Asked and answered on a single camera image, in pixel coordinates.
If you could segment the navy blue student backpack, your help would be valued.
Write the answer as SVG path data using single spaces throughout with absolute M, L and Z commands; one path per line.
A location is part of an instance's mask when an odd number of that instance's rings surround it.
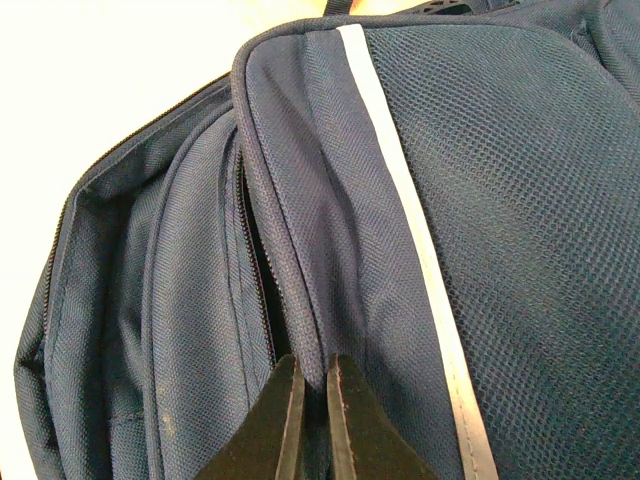
M 436 479 L 638 477 L 638 3 L 348 8 L 70 192 L 14 363 L 39 478 L 197 478 L 289 354 L 302 479 L 335 354 Z

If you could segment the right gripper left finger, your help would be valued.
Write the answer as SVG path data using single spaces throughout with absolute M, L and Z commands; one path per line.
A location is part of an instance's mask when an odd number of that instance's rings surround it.
M 201 479 L 301 479 L 305 379 L 289 354 L 276 364 L 244 422 Z

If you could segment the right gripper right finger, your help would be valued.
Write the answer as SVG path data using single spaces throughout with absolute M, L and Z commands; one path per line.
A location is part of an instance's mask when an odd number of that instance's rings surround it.
M 390 422 L 349 356 L 331 358 L 326 393 L 334 478 L 436 477 Z

